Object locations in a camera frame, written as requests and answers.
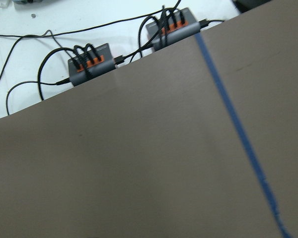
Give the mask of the orange terminal block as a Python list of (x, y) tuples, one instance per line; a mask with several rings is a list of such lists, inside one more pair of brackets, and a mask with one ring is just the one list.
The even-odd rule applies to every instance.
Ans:
[(166, 17), (167, 23), (158, 25), (160, 21), (154, 16), (147, 17), (145, 28), (148, 32), (148, 43), (145, 49), (161, 50), (189, 36), (200, 32), (200, 22), (196, 20), (189, 8), (177, 9)]
[(68, 60), (69, 81), (73, 86), (90, 81), (116, 68), (108, 43), (95, 48), (89, 44), (79, 57), (75, 56), (73, 59), (79, 66), (77, 67), (72, 59)]

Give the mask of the orange terminal block near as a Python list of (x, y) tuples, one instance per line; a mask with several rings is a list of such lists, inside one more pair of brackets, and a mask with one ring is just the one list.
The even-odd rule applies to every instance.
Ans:
[(154, 16), (147, 17), (145, 28), (148, 32), (148, 43), (145, 49), (161, 50), (189, 36), (200, 32), (200, 22), (196, 20), (189, 8), (177, 9), (166, 17), (167, 23), (158, 25), (160, 21)]

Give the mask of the orange terminal block far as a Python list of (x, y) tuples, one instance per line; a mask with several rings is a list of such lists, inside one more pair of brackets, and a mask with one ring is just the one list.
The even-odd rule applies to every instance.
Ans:
[(79, 66), (77, 67), (72, 59), (68, 60), (69, 81), (73, 86), (90, 81), (116, 68), (108, 43), (95, 48), (89, 44), (79, 57), (75, 56), (73, 59)]

